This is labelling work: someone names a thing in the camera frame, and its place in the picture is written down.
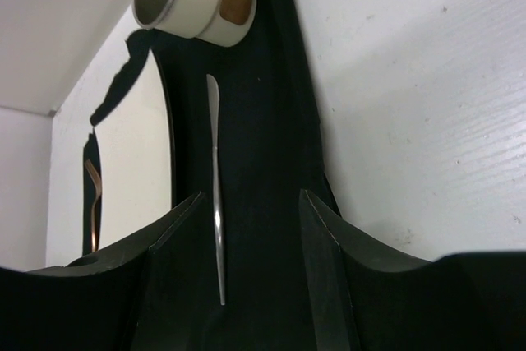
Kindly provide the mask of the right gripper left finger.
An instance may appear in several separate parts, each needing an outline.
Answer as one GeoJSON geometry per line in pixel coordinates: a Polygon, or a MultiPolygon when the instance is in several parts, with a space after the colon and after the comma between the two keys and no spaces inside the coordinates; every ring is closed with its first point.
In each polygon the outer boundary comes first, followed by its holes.
{"type": "Polygon", "coordinates": [[[1,271],[4,350],[184,350],[191,341],[205,198],[67,266],[1,271]]]}

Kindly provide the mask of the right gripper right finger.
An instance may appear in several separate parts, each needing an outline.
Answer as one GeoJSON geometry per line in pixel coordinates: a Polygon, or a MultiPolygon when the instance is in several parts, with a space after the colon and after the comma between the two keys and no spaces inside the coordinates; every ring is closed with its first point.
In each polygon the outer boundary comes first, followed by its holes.
{"type": "Polygon", "coordinates": [[[468,252],[425,261],[299,197],[319,350],[522,350],[525,255],[468,252]]]}

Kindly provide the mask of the black cloth placemat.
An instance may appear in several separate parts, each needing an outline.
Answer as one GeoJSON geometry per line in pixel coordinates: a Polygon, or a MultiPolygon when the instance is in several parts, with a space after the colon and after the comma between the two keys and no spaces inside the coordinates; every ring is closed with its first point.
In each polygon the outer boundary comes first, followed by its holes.
{"type": "Polygon", "coordinates": [[[184,350],[314,350],[299,197],[334,198],[294,0],[258,0],[247,37],[232,48],[161,32],[127,39],[128,62],[90,122],[123,100],[151,51],[171,104],[176,201],[202,194],[201,266],[191,341],[184,350]],[[219,301],[206,75],[219,84],[219,174],[226,305],[219,301]]]}

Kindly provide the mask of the copper fork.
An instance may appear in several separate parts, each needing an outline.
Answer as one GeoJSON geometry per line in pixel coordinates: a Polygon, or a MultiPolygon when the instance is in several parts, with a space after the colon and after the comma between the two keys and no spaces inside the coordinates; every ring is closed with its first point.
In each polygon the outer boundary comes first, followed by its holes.
{"type": "Polygon", "coordinates": [[[95,189],[95,197],[90,207],[90,242],[91,251],[97,252],[99,250],[99,215],[97,214],[97,206],[101,201],[103,191],[102,179],[90,159],[84,162],[84,166],[95,189]]]}

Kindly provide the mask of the white square plate black rim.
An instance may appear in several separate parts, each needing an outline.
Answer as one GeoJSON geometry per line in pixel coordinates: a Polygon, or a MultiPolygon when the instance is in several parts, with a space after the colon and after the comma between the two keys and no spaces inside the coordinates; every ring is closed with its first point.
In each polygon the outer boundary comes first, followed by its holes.
{"type": "Polygon", "coordinates": [[[102,171],[99,247],[172,208],[172,149],[164,86],[151,51],[123,100],[97,126],[102,171]]]}

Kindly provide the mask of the silver table knife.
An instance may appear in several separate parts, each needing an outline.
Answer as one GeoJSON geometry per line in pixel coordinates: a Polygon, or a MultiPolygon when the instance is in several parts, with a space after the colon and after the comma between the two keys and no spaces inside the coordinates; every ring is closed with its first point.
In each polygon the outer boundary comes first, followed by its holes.
{"type": "Polygon", "coordinates": [[[213,221],[215,227],[215,255],[218,274],[219,301],[226,305],[226,271],[224,257],[224,219],[219,174],[219,84],[211,75],[206,75],[211,131],[213,221]]]}

